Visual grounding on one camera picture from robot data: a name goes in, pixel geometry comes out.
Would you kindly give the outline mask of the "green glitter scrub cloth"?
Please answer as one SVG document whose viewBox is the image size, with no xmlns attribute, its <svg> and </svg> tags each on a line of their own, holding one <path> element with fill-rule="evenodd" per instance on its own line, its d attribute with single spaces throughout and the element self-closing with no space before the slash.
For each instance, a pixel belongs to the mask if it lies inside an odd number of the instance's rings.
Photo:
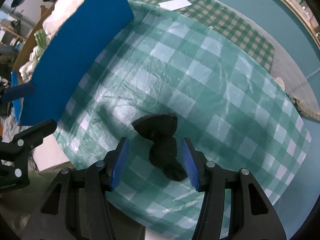
<svg viewBox="0 0 320 240">
<path fill-rule="evenodd" d="M 39 29 L 34 34 L 36 44 L 41 53 L 47 48 L 47 35 L 44 29 Z"/>
</svg>

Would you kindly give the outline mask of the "blue-edged cardboard box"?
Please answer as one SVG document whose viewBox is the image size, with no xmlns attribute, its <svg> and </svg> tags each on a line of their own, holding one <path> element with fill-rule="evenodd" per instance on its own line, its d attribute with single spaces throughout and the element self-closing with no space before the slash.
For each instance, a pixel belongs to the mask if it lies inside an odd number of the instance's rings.
<svg viewBox="0 0 320 240">
<path fill-rule="evenodd" d="M 48 119 L 58 121 L 93 61 L 133 18 L 127 0 L 85 0 L 44 51 L 25 88 L 18 70 L 36 45 L 30 35 L 11 74 L 11 84 L 20 93 L 9 99 L 17 123 L 34 126 Z"/>
</svg>

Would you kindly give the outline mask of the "black sock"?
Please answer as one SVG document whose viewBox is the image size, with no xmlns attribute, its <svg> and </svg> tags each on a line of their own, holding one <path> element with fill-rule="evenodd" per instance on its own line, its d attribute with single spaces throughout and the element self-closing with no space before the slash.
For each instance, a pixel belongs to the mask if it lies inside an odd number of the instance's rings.
<svg viewBox="0 0 320 240">
<path fill-rule="evenodd" d="M 145 115 L 132 126 L 143 138 L 153 142 L 149 151 L 150 163 L 160 168 L 172 181 L 183 181 L 188 177 L 183 166 L 177 161 L 177 141 L 174 134 L 178 118 L 175 113 Z"/>
</svg>

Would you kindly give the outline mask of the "white mesh bath pouf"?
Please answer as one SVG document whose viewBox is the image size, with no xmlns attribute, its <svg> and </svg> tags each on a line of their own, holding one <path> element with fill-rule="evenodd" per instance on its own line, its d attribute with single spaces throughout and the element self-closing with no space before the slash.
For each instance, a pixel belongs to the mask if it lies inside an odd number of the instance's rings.
<svg viewBox="0 0 320 240">
<path fill-rule="evenodd" d="M 57 0 L 52 13 L 42 26 L 47 37 L 52 40 L 61 26 L 76 12 L 85 0 Z"/>
</svg>

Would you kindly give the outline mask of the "white paper card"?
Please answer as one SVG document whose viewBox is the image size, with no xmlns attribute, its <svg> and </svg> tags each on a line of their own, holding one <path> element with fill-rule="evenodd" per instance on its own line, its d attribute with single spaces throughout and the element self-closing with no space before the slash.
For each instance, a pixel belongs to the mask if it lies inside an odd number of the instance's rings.
<svg viewBox="0 0 320 240">
<path fill-rule="evenodd" d="M 159 3 L 159 6 L 169 11 L 175 11 L 191 6 L 191 3 L 188 0 L 171 0 Z"/>
</svg>

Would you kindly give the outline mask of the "patterned white plastic bag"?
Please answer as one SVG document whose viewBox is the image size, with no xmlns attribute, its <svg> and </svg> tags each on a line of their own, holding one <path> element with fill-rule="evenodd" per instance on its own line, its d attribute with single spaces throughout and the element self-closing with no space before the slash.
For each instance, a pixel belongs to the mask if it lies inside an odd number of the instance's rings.
<svg viewBox="0 0 320 240">
<path fill-rule="evenodd" d="M 29 61 L 20 67 L 19 72 L 23 83 L 28 83 L 33 75 L 33 72 L 43 55 L 44 50 L 39 46 L 35 46 L 29 55 Z"/>
</svg>

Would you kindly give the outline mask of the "dark green checkered cloth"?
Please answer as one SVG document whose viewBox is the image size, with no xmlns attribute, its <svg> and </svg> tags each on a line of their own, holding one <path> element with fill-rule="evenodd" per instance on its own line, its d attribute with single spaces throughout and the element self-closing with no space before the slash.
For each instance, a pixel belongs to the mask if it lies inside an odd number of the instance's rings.
<svg viewBox="0 0 320 240">
<path fill-rule="evenodd" d="M 171 0 L 135 0 L 148 4 L 159 5 Z M 178 9 L 177 12 L 196 20 L 213 29 L 249 56 L 255 59 L 266 70 L 271 68 L 275 48 L 258 29 L 248 23 L 236 12 L 216 0 L 187 0 L 191 5 Z"/>
</svg>

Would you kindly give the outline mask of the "teal checkered plastic tablecloth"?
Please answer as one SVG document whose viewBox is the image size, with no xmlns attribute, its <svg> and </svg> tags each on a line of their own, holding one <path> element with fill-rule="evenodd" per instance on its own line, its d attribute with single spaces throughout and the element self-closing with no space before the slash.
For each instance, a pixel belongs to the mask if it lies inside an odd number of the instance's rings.
<svg viewBox="0 0 320 240">
<path fill-rule="evenodd" d="M 130 1 L 134 19 L 79 82 L 54 133 L 77 169 L 130 140 L 121 183 L 108 200 L 174 239 L 191 239 L 203 195 L 149 162 L 152 143 L 132 127 L 148 114 L 175 113 L 175 138 L 189 138 L 222 168 L 247 168 L 276 203 L 302 165 L 311 135 L 267 70 L 205 25 Z"/>
</svg>

